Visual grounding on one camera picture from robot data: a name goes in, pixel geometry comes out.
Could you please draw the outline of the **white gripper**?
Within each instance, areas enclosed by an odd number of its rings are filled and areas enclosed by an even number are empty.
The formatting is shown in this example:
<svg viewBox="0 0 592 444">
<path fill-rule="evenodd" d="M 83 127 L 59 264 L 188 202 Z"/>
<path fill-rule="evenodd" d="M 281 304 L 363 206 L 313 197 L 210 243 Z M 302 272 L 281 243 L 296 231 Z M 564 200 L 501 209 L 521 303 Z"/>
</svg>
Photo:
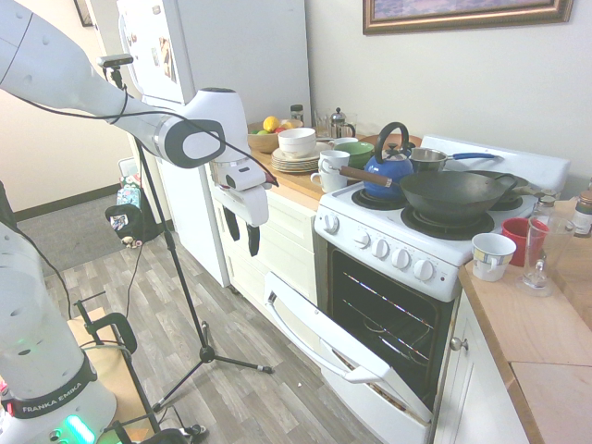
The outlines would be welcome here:
<svg viewBox="0 0 592 444">
<path fill-rule="evenodd" d="M 266 194 L 266 176 L 252 159 L 232 162 L 210 163 L 214 182 L 214 198 L 224 207 L 224 216 L 228 232 L 234 241 L 240 239 L 240 229 L 236 216 L 242 218 L 248 233 L 248 247 L 251 257 L 258 254 L 260 248 L 259 226 L 269 218 Z"/>
</svg>

